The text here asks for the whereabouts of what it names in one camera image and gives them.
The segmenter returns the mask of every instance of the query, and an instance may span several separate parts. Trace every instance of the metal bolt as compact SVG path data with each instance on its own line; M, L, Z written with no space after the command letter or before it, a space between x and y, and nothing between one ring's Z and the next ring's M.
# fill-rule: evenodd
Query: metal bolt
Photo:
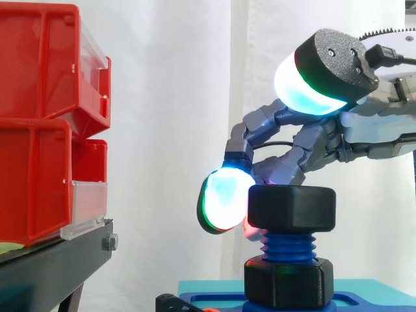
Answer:
M111 233L107 235L105 241L105 249L108 252L113 252L117 250L118 247L118 235L115 233Z

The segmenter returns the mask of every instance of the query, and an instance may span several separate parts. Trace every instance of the cyan light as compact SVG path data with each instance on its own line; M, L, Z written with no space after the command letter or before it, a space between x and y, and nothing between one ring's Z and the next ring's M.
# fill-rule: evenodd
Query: cyan light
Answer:
M278 67L274 76L274 90L290 109L312 115L325 115L346 105L346 102L313 90L299 74L294 53Z
M247 215L248 189L255 185L250 174L237 168L212 173L203 194L203 214L210 226L228 230Z

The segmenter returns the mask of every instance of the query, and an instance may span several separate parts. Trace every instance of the blue screw thread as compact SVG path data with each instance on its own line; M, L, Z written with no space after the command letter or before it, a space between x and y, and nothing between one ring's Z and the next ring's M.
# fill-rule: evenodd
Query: blue screw thread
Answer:
M264 232L261 242L264 246L263 259L271 262L288 262L313 264L317 255L313 250L315 238L310 233L276 233L271 231Z

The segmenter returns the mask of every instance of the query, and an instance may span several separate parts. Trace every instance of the robotic hand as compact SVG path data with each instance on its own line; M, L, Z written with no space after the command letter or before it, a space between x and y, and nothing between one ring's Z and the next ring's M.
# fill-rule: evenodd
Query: robotic hand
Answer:
M305 173L334 161L416 150L416 76L411 66L401 65L416 59L387 47L409 44L408 34L384 31L360 41L322 29L289 55L274 78L279 99L234 126L222 168L204 181L197 209L202 228L219 234L245 220L254 184L301 185ZM284 125L303 127L293 143L267 142ZM291 149L253 164L254 151L269 145ZM250 240L261 237L260 229L243 225Z

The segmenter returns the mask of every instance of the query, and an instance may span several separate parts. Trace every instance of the orange object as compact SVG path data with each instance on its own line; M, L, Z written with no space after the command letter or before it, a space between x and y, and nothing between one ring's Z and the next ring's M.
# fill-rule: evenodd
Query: orange object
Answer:
M0 118L0 146L0 242L58 236L73 220L73 178L106 178L105 141L72 142L64 120Z
M75 137L110 127L111 61L75 5L0 2L0 118L67 120Z

